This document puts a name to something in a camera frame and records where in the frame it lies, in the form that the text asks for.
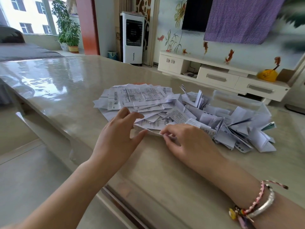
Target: tv stand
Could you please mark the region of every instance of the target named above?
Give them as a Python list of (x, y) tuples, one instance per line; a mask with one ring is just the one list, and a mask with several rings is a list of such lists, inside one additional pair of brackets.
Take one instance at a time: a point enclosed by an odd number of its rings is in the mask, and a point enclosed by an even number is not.
[[(190, 62), (201, 63), (197, 77), (182, 74), (187, 72)], [(160, 51), (158, 70), (202, 86), (260, 96), (265, 104), (269, 104), (271, 100), (281, 101), (290, 89), (288, 84), (281, 81), (268, 82), (258, 79), (256, 75), (263, 68), (245, 66), (234, 61), (226, 63), (206, 55)]]

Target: hand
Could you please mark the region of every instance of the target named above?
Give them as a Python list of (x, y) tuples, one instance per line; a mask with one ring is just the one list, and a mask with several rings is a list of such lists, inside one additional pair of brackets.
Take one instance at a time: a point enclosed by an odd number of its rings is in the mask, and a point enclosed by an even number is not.
[[(188, 124), (168, 125), (160, 131), (169, 150), (188, 167), (208, 179), (213, 169), (225, 159), (203, 130)], [(177, 137), (178, 146), (167, 135)]]
[(101, 131), (90, 161), (102, 169), (103, 175), (110, 179), (128, 160), (147, 130), (142, 130), (134, 138), (130, 131), (137, 118), (144, 116), (138, 112), (130, 113), (128, 108), (122, 108)]

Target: pile of paper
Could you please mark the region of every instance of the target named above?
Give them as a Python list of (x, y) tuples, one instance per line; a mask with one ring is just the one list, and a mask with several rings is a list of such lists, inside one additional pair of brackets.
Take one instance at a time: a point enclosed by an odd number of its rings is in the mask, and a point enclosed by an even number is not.
[(149, 134), (159, 135), (150, 129), (161, 130), (167, 124), (190, 124), (204, 130), (216, 143), (230, 150), (237, 148), (246, 153), (257, 148), (260, 152), (276, 151), (274, 139), (264, 131), (275, 127), (268, 114), (244, 109), (239, 106), (234, 111), (214, 107), (211, 98), (198, 93), (174, 94), (172, 88), (151, 84), (126, 84), (105, 89), (94, 107), (99, 108), (110, 121), (122, 107), (130, 112), (144, 115), (137, 119), (136, 129), (148, 129)]

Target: television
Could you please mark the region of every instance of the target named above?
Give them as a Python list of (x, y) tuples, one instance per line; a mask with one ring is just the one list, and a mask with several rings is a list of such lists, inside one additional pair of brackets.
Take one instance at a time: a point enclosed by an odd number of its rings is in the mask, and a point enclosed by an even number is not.
[(187, 0), (182, 29), (205, 32), (212, 3), (213, 0)]

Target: yellow ornament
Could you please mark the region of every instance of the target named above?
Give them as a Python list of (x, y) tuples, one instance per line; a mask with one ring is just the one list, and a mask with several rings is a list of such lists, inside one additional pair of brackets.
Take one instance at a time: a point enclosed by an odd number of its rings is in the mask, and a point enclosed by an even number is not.
[(231, 219), (235, 220), (236, 219), (236, 213), (233, 209), (230, 208), (229, 210), (229, 215), (231, 217)]
[(264, 70), (261, 73), (259, 73), (257, 75), (257, 78), (266, 80), (269, 82), (275, 82), (277, 76), (278, 76), (278, 73), (275, 70), (267, 69), (267, 70)]

